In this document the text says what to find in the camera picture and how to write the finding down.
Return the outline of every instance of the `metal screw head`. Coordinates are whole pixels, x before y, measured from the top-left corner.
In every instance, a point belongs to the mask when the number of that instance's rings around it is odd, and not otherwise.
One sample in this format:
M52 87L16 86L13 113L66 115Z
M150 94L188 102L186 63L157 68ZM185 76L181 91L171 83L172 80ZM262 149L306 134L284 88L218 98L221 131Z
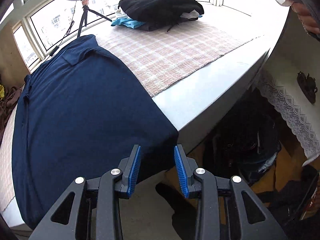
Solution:
M241 182L241 178L240 178L239 176L233 176L233 177L232 177L232 180L233 180L233 182L235 182L235 183Z
M83 177L78 177L75 179L76 184L81 184L84 182L84 178Z
M203 168L198 168L198 169L196 169L196 173L197 173L197 174L204 174L204 173L205 173L205 169L203 169Z
M119 169L113 169L111 170L111 174L112 175L118 175L120 173L120 170Z

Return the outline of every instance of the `black cable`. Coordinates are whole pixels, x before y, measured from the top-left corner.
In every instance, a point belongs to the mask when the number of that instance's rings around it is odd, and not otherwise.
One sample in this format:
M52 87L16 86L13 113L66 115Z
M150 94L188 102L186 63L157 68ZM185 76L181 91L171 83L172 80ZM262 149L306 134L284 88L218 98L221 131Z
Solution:
M62 42L63 42L63 39L64 39L65 37L67 37L67 36L71 33L71 29L72 29L72 27L73 27L73 25L74 25L74 23L75 23L75 21L73 20L73 17L74 17L74 15L75 15L75 13L76 13L76 5L77 5L77 1L76 1L76 3L75 3L75 9L74 9L74 11L73 11L73 15L72 15L72 19L71 19L70 26L69 26L67 32L63 35L60 44L57 45L57 46L50 52L50 54L49 54L50 57L52 57L52 56L56 53L56 51L59 49L60 45L61 45Z
M67 30L67 32L66 32L66 34L63 36L63 38L62 38L62 40L61 40L60 44L58 45L58 47L60 47L60 45L61 45L61 43L62 43L63 39L64 39L66 36L68 36L68 35L70 34L71 29L72 29L72 27L73 27L73 25L74 25L74 23L75 23L75 21L73 20L73 17L74 17L74 15L75 15L75 13L76 13L76 5L77 5L77 1L76 1L76 3L75 3L75 9L74 9L74 11L73 11L73 15L72 15L72 19L71 19L70 27L68 28L68 30Z
M318 175L319 175L319 171L317 171L317 174L316 174L315 177L313 178L313 180L312 180L312 182L311 182L311 184L310 184L310 186L309 186L306 194L304 195L303 200L302 200L301 203L299 204L298 208L297 208L296 211L293 213L293 215L291 216L291 218L282 225L283 227L286 226L286 225L287 225L289 222L291 222L293 219L295 219L296 215L297 215L298 212L299 212L299 209L301 208L301 206L302 206L303 203L305 202L305 200L306 200L306 198L307 198L307 196L308 196L308 194L309 194L309 192L310 192L310 190L311 190L311 187L313 186L314 182L315 182L316 179L318 178Z

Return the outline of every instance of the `black bag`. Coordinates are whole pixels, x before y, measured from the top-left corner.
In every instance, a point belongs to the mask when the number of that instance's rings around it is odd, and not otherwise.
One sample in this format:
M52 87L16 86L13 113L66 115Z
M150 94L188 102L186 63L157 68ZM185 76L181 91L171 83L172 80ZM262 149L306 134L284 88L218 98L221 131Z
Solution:
M217 130L213 165L217 176L229 178L238 173L252 185L271 167L281 150L274 121L248 101L237 103Z
M182 13L204 9L196 0L121 0L119 7L133 20L157 24L160 27L176 24Z

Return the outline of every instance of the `tripod stand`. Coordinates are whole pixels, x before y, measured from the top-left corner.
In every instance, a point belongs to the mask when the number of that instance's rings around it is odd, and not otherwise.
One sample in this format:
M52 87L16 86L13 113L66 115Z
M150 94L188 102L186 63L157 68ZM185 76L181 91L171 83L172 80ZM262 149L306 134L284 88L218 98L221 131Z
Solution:
M82 30L82 27L83 27L83 22L84 22L84 26L85 26L85 27L87 26L88 11L89 11L89 12L92 12L92 13L94 13L95 15L98 15L98 16L100 16L100 17L102 17L102 18L105 18L106 20L108 20L108 21L110 21L110 22L112 22L112 20L109 19L108 17L106 17L106 16L104 16L104 15L102 15L102 14L100 14L100 13L94 11L94 10L91 10L91 9L89 8L89 6L88 6L88 5L89 5L89 0L81 0L81 2L82 2L82 5L83 5L83 7L82 7L82 8L83 8L83 14L82 14L82 17L81 17L81 21L80 21L80 25L79 25L79 29L78 29L77 38L80 37L81 30Z
M95 15L98 15L102 18L105 18L106 20L112 22L111 19L109 19L108 17L94 11L94 10L91 10L89 7L88 7L88 4L84 4L84 2L86 2L87 0L82 0L82 4L83 4L83 14L82 14L82 17L81 17L81 21L80 21L80 25L79 25L79 30L78 30L78 38L80 37L80 34L81 34L81 30L82 30L82 27L83 27L83 22L84 22L84 26L87 26L87 20L88 20L88 11L89 12L92 12L94 13Z

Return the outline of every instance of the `lace trim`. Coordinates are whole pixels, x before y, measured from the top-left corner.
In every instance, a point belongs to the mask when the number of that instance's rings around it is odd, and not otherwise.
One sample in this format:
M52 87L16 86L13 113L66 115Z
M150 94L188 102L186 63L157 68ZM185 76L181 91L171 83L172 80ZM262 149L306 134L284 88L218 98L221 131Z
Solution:
M307 121L306 115L301 113L300 106L294 104L294 98L287 94L284 87L276 86L275 79L268 77L266 71L262 72L257 88L261 95L267 98L269 103L281 114L292 133L301 143L308 159L303 165L311 163L320 155L320 142L312 130L311 124Z

